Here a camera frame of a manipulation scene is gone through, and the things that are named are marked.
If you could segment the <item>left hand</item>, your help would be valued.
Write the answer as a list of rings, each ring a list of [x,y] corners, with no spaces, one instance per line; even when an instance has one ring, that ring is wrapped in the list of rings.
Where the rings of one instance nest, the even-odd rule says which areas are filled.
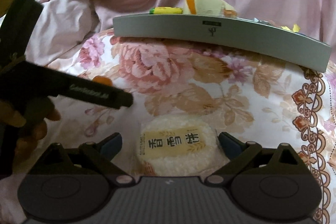
[[[19,102],[1,100],[1,179],[13,174],[19,139],[31,140],[34,129],[55,111],[48,97]]]

